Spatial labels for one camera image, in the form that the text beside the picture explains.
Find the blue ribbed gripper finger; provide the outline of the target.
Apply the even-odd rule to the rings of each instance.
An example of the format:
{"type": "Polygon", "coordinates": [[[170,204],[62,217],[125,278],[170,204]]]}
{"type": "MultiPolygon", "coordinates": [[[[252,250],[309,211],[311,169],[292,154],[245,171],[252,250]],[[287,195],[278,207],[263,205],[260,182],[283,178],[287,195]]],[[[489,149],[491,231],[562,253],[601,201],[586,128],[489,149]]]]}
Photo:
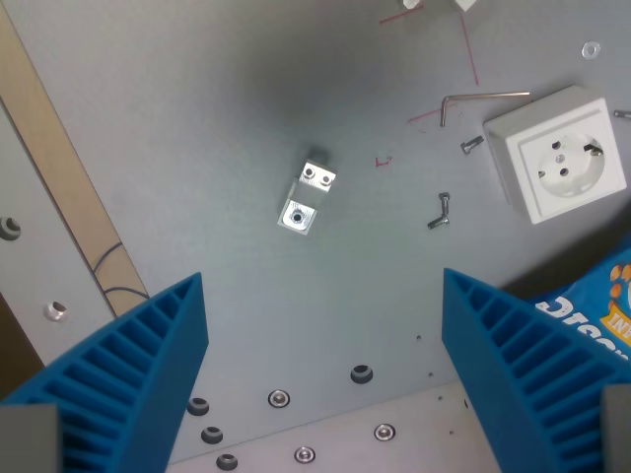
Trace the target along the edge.
{"type": "Polygon", "coordinates": [[[65,472],[163,472],[207,346],[195,273],[97,330],[2,403],[57,407],[65,472]]]}
{"type": "Polygon", "coordinates": [[[502,471],[603,471],[601,392],[629,381],[621,356],[453,269],[442,340],[502,471]]]}

